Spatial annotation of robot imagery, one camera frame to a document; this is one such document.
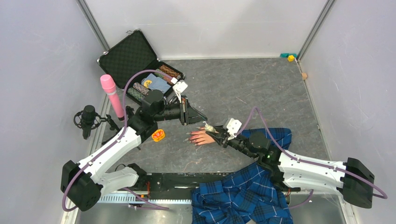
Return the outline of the nail polish bottle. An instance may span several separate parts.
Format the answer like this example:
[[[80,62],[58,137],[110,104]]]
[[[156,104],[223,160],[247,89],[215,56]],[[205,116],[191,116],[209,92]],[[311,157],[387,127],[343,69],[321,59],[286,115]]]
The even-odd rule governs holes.
[[[204,130],[205,131],[207,131],[207,132],[213,132],[213,133],[215,133],[216,132],[216,129],[215,129],[215,127],[214,126],[212,126],[212,125],[209,125],[206,121],[204,121]]]

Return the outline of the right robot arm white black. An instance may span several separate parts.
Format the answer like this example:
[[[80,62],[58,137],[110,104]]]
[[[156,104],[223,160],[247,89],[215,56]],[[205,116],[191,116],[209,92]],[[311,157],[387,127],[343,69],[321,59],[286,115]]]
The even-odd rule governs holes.
[[[205,125],[205,130],[222,147],[230,146],[257,159],[257,165],[269,171],[269,183],[275,190],[313,189],[341,195],[357,207],[372,208],[375,176],[358,159],[328,161],[282,152],[263,131],[235,136],[222,126]]]

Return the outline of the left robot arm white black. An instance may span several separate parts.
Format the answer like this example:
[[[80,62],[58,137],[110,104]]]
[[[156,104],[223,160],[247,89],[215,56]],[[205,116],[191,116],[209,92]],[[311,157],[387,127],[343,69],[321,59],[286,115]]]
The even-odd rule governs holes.
[[[158,122],[177,119],[183,126],[207,121],[207,117],[192,107],[186,96],[178,104],[165,104],[163,93],[149,90],[141,100],[141,106],[125,122],[125,126],[104,146],[78,163],[64,164],[61,179],[63,192],[62,208],[67,208],[66,200],[74,203],[74,208],[87,211],[98,200],[122,188],[143,189],[147,178],[132,167],[108,173],[108,169],[133,148],[151,137],[158,130]]]

